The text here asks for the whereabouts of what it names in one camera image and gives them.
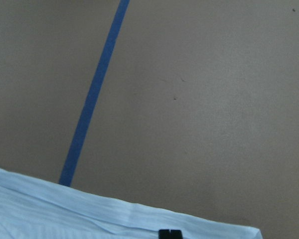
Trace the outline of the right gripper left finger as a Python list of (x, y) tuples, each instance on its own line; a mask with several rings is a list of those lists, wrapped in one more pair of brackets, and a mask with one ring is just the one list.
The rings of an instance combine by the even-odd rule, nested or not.
[(158, 231), (159, 239), (170, 239), (170, 230), (169, 229), (161, 229)]

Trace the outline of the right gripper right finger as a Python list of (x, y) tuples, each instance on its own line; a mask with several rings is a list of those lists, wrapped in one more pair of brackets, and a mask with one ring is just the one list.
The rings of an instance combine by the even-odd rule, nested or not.
[(182, 231), (170, 230), (170, 239), (182, 239)]

